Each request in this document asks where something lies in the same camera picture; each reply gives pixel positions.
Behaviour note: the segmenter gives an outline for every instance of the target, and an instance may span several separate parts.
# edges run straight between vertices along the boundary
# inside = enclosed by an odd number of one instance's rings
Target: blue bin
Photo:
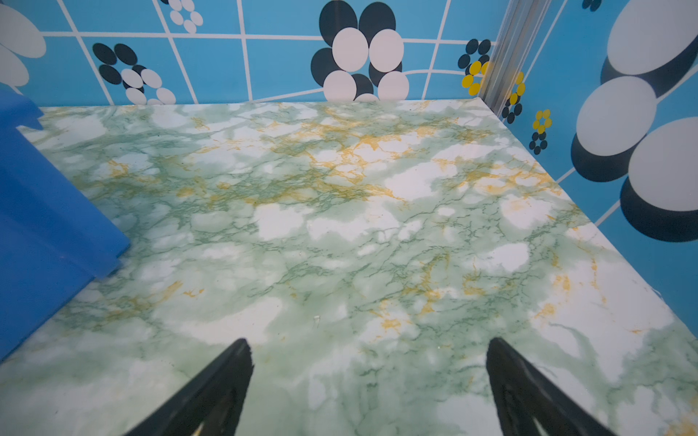
[[[39,153],[31,100],[0,91],[0,360],[87,283],[119,266],[129,240]]]

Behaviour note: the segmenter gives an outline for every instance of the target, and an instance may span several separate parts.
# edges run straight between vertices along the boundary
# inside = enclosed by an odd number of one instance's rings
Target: wall
[[[502,113],[694,333],[696,17],[695,0],[554,0],[522,68],[521,112]]]
[[[467,98],[508,0],[0,3],[0,87],[52,106]]]

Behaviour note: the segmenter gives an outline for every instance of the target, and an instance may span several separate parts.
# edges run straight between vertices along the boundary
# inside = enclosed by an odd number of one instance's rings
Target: green and white marble surface
[[[120,435],[238,337],[238,435],[499,435],[501,336],[619,435],[696,435],[698,342],[481,100],[45,110],[131,238],[0,366],[0,434]]]

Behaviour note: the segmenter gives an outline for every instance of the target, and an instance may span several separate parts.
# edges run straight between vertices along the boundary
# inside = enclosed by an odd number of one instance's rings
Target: blue object
[[[0,91],[0,359],[93,278],[119,267],[129,245],[18,126],[41,129],[42,112]]]

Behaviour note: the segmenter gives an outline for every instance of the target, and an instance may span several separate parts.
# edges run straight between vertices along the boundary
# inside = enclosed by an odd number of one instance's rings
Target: white oval
[[[24,57],[42,57],[46,41],[29,19],[0,3],[0,44]]]
[[[179,0],[170,0],[170,7],[174,10],[181,10],[181,2]]]
[[[322,84],[327,101],[352,101],[356,96],[354,77],[346,71],[332,71]]]
[[[172,22],[177,26],[181,26],[182,23],[184,23],[184,17],[181,16],[181,13],[175,10],[170,11],[170,20],[172,20]]]
[[[0,45],[0,83],[20,87],[29,81],[29,71],[16,54]]]
[[[138,91],[136,88],[128,88],[126,90],[126,97],[134,105],[144,105],[145,103],[147,103],[145,94],[143,94],[141,91]]]
[[[140,77],[143,79],[143,82],[151,88],[163,86],[163,80],[160,78],[160,75],[148,68],[140,72]]]
[[[196,24],[194,24],[191,20],[186,20],[184,22],[184,28],[189,33],[196,33]]]
[[[121,70],[121,78],[130,87],[140,88],[143,86],[143,79],[140,78],[140,74],[130,68]]]
[[[371,93],[363,93],[360,96],[356,97],[354,101],[378,101],[378,97]]]
[[[196,24],[197,26],[201,26],[202,24],[204,24],[204,17],[202,17],[201,14],[199,14],[196,11],[192,12],[189,18],[191,18],[191,22]]]
[[[646,202],[668,211],[698,210],[698,117],[665,124],[640,142],[628,176]]]
[[[369,44],[359,29],[346,27],[340,30],[332,42],[332,57],[344,71],[359,70],[369,57]]]
[[[618,77],[587,97],[577,116],[577,138],[596,156],[622,153],[650,130],[656,113],[657,99],[647,82]]]
[[[184,7],[184,9],[188,10],[189,12],[194,10],[193,0],[181,0],[181,5]]]
[[[165,105],[174,105],[177,102],[175,95],[167,88],[158,88],[155,94]]]
[[[381,100],[405,100],[409,93],[410,81],[400,71],[391,71],[378,83],[378,98]]]
[[[393,29],[383,29],[371,40],[369,57],[376,70],[388,73],[397,68],[405,54],[405,44]]]
[[[698,36],[698,1],[632,0],[611,29],[608,55],[622,74],[655,70]]]

